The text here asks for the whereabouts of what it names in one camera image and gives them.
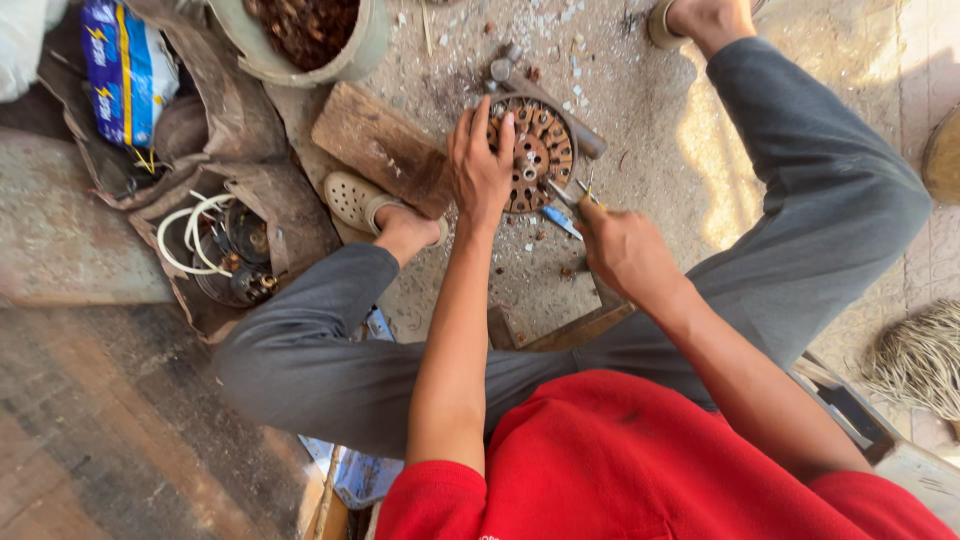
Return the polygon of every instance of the foot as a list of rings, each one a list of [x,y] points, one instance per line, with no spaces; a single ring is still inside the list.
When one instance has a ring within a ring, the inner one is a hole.
[[[389,251],[400,268],[421,249],[440,239],[440,225],[436,221],[397,205],[377,210],[373,222],[381,231],[373,245]]]
[[[720,49],[756,36],[751,16],[755,0],[676,0],[666,12],[666,26],[678,36],[691,37],[707,60]]]

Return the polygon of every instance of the lightning bolt logo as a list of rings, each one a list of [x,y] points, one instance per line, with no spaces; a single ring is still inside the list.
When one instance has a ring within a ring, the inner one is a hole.
[[[102,39],[103,41],[106,41],[106,40],[107,40],[107,37],[104,36],[104,31],[103,31],[103,30],[100,30],[100,29],[98,28],[97,31],[94,32],[93,30],[90,29],[89,26],[85,26],[85,28],[86,28],[86,30],[87,30],[88,32],[90,32],[90,35],[93,36],[94,39]]]

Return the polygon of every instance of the sandal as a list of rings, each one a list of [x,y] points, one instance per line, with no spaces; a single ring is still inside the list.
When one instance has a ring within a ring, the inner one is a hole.
[[[647,29],[650,32],[650,39],[653,40],[654,45],[657,45],[661,49],[676,49],[693,41],[693,39],[689,37],[674,34],[666,26],[666,13],[674,1],[675,0],[660,0],[650,11],[650,16],[647,18]],[[763,5],[767,3],[767,0],[754,1],[754,6],[750,8],[750,15],[756,15]]]
[[[327,175],[324,180],[324,194],[326,203],[334,215],[354,229],[376,236],[380,236],[381,231],[373,221],[373,217],[379,209],[394,205],[417,212],[413,207],[383,189],[344,172],[333,172]],[[450,226],[446,223],[446,219],[441,217],[437,220],[437,225],[440,226],[440,239],[427,248],[443,245],[450,234]]]

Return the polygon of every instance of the dried grass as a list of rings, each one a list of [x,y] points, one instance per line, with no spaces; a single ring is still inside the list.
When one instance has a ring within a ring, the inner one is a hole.
[[[960,302],[941,300],[884,331],[860,371],[871,390],[960,422]]]

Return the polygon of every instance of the red shirt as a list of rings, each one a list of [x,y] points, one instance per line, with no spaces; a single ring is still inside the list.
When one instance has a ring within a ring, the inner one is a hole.
[[[885,479],[832,473],[803,485],[679,393],[599,370],[544,384],[504,415],[487,481],[450,461],[408,467],[376,537],[957,538]]]

